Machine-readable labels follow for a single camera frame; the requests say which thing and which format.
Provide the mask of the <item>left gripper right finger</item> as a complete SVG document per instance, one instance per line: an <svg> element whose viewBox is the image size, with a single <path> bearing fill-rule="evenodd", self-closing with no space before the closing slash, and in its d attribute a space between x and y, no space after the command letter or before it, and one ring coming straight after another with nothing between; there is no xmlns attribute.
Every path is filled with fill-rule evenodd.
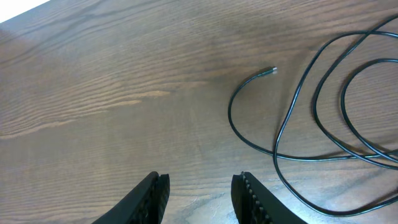
<svg viewBox="0 0 398 224"><path fill-rule="evenodd" d="M239 224L306 224L250 172L233 176L231 201Z"/></svg>

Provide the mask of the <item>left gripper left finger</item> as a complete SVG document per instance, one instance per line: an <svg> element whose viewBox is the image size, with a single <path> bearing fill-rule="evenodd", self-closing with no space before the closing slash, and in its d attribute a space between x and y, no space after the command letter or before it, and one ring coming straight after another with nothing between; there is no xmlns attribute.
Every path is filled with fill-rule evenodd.
<svg viewBox="0 0 398 224"><path fill-rule="evenodd" d="M169 195L169 175L150 172L93 224L160 224Z"/></svg>

